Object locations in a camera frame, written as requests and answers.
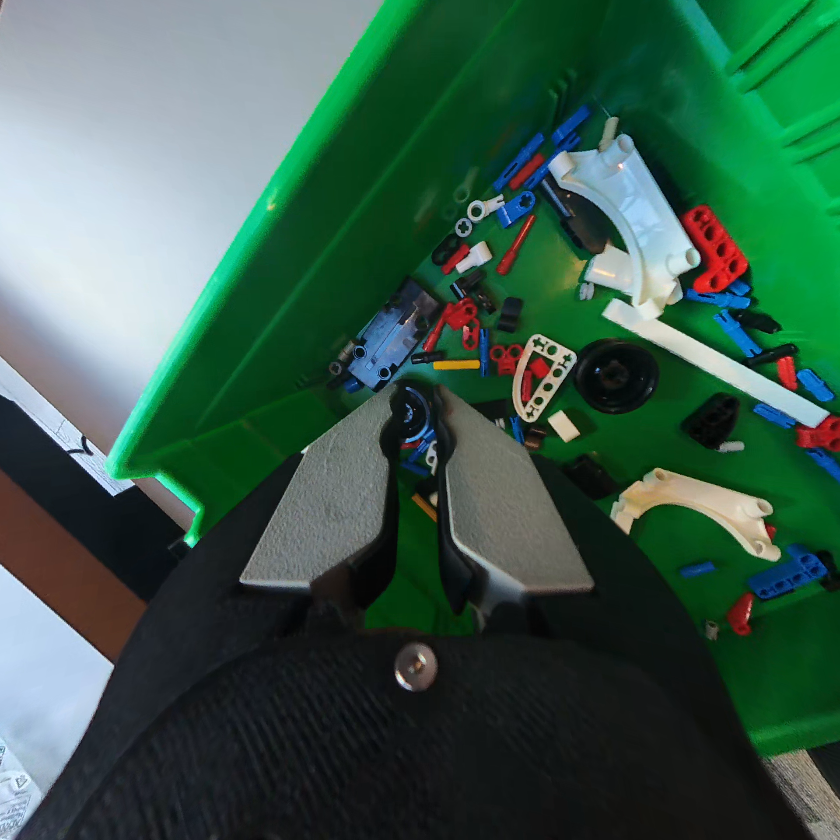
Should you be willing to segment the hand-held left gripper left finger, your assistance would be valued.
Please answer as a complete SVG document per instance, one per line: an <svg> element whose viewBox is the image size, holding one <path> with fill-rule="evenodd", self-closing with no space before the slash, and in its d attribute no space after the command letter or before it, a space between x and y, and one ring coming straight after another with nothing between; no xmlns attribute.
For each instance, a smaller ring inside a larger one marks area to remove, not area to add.
<svg viewBox="0 0 840 840"><path fill-rule="evenodd" d="M390 384L302 455L239 582L369 607L396 567L404 389Z"/></svg>

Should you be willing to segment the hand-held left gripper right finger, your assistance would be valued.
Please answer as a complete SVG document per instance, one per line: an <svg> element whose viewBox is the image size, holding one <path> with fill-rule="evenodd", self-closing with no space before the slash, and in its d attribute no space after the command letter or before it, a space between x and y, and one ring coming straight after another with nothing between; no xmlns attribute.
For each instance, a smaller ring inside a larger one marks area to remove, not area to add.
<svg viewBox="0 0 840 840"><path fill-rule="evenodd" d="M489 616L595 582L525 447L434 388L438 566L449 606Z"/></svg>

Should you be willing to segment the black and blue round piece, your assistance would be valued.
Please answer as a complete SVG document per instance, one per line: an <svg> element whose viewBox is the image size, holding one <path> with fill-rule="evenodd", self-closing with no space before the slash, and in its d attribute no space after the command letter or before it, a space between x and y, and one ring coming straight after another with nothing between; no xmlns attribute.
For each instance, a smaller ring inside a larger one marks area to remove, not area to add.
<svg viewBox="0 0 840 840"><path fill-rule="evenodd" d="M432 398L414 381L402 381L395 415L399 419L402 448L416 448L434 433Z"/></svg>

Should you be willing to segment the green plastic bin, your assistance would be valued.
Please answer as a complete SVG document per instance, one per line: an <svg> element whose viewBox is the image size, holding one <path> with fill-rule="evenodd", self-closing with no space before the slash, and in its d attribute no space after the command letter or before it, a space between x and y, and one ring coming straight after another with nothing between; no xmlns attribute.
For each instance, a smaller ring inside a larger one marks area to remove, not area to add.
<svg viewBox="0 0 840 840"><path fill-rule="evenodd" d="M581 437L540 449L556 465L587 455L619 487L662 467L766 499L774 543L829 550L838 564L838 452L818 458L756 414L787 391L838 418L838 2L384 2L215 269L108 457L116 477L154 477L195 513L195 543L281 460L371 396L329 392L328 361L411 275L452 298L431 254L490 194L502 165L537 132L586 105L577 151L607 115L631 137L680 215L706 205L740 247L746 296L781 325L742 329L761 350L798 348L797 374L832 391L818 400L775 361L756 370L773 398L751 395L647 340L665 326L732 362L744 360L711 304L679 301L643 334L604 318L621 299L578 301L586 254L548 201L507 277L495 272L523 220L481 222L482 322L506 347L546 333L572 350L629 340L660 383L623 416L585 407L571 378L539 421L564 410ZM708 398L739 400L714 454L679 424ZM838 591L811 583L764 604L737 634L726 618L748 578L772 563L736 548L709 518L666 506L631 538L654 561L708 640L762 755L838 742ZM780 563L788 560L786 552Z"/></svg>

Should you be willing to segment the white perforated triangular panel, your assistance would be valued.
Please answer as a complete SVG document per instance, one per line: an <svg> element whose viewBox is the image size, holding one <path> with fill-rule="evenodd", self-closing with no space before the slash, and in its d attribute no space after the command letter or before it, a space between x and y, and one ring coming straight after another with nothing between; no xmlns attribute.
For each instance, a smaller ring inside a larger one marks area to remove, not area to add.
<svg viewBox="0 0 840 840"><path fill-rule="evenodd" d="M538 379L537 384L532 387L530 399L524 402L522 383L533 360L547 362L549 370ZM576 352L544 334L534 333L528 339L519 357L511 390L513 408L522 421L532 424L540 418L577 361Z"/></svg>

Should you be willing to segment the black wheel rim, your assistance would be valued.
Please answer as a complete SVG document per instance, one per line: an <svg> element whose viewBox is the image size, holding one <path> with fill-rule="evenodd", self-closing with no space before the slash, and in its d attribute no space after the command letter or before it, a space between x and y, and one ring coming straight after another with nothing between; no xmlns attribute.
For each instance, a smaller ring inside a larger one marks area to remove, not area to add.
<svg viewBox="0 0 840 840"><path fill-rule="evenodd" d="M572 376L589 407L618 415L636 411L650 399L660 372L644 347L622 339L599 339L577 353Z"/></svg>

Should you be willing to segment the dark grey gear block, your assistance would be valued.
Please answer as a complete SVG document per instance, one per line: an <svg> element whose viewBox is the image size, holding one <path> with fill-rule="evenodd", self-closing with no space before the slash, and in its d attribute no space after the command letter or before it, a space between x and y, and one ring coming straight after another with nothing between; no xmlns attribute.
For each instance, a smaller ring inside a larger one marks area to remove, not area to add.
<svg viewBox="0 0 840 840"><path fill-rule="evenodd" d="M442 304L414 278L406 277L383 307L329 365L329 386L352 393L389 384L436 323Z"/></svg>

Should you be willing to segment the white arch panel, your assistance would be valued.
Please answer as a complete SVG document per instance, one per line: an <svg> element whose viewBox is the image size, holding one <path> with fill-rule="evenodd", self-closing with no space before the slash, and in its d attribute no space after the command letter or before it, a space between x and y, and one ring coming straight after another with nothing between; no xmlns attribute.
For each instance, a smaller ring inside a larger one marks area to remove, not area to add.
<svg viewBox="0 0 840 840"><path fill-rule="evenodd" d="M683 297L679 277L700 253L661 192L634 140L619 134L604 150L562 151L549 163L560 187L608 217L625 249L605 245L584 280L620 291L644 320L657 319Z"/></svg>
<svg viewBox="0 0 840 840"><path fill-rule="evenodd" d="M723 486L655 468L626 488L612 504L611 519L629 534L636 520L655 508L690 509L726 530L749 554L768 562L781 558L766 518L774 514L768 500Z"/></svg>

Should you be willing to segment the white long beam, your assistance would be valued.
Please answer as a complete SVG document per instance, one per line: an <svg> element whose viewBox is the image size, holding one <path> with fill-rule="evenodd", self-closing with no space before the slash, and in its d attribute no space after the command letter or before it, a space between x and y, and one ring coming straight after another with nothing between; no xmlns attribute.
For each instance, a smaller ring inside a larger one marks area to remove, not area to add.
<svg viewBox="0 0 840 840"><path fill-rule="evenodd" d="M800 425L817 427L829 415L826 409L668 324L658 319L643 318L635 308L624 301L612 299L602 311L602 316L753 399L793 418Z"/></svg>

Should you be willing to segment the blue angled beam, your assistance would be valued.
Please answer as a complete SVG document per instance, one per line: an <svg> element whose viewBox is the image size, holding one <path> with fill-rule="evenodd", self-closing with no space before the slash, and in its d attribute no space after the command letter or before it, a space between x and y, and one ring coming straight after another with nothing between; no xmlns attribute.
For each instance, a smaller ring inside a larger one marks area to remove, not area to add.
<svg viewBox="0 0 840 840"><path fill-rule="evenodd" d="M828 575L824 562L804 544L791 543L786 550L789 560L778 562L748 578L749 590L762 601L788 595Z"/></svg>

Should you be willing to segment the wood-edged white table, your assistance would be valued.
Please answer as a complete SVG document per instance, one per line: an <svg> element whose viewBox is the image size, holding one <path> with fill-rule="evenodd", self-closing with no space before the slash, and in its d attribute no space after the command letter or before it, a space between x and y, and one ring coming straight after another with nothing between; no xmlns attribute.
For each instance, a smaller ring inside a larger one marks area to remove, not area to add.
<svg viewBox="0 0 840 840"><path fill-rule="evenodd" d="M88 729L144 609L2 474L1 735L41 802Z"/></svg>

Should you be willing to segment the red angled beam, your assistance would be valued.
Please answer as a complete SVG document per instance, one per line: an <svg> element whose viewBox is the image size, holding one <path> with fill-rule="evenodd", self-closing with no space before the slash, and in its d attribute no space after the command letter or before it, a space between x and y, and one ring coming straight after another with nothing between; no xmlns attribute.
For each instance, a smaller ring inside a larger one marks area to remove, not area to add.
<svg viewBox="0 0 840 840"><path fill-rule="evenodd" d="M693 291L729 289L746 272L749 262L727 229L706 204L684 212L679 221L700 253L702 271L692 283Z"/></svg>

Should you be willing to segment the clear plastic bag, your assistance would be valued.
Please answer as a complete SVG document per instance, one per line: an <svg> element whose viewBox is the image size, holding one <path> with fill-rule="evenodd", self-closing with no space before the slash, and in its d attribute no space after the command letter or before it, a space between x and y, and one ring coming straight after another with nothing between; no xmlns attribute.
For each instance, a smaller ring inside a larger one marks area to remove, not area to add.
<svg viewBox="0 0 840 840"><path fill-rule="evenodd" d="M1 838L15 839L41 800L36 782L1 739Z"/></svg>

